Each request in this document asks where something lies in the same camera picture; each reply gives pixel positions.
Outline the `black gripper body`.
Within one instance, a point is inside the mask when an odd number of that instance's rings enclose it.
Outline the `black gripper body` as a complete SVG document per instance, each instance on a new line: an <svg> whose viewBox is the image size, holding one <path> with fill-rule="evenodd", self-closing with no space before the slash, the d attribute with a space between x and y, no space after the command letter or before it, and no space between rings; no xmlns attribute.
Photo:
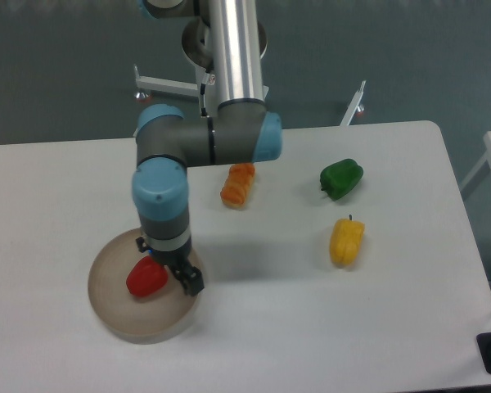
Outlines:
<svg viewBox="0 0 491 393"><path fill-rule="evenodd" d="M189 238L182 246L172 251L159 251L147 244L144 237L136 239L138 250L150 255L152 259L163 266L168 266L172 270L182 270L190 264L189 255L191 253L191 239Z"/></svg>

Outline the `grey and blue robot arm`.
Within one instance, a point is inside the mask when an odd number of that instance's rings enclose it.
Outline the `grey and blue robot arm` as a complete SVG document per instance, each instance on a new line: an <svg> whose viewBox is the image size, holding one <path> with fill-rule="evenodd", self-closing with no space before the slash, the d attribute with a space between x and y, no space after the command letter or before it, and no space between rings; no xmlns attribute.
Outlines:
<svg viewBox="0 0 491 393"><path fill-rule="evenodd" d="M267 111L260 32L253 1L141 1L159 19L191 16L209 31L209 63L216 77L216 112L187 122L165 104L138 118L137 166L132 198L140 223L138 250L169 268L189 296L204 288L191 265L187 168L276 160L282 153L282 122Z"/></svg>

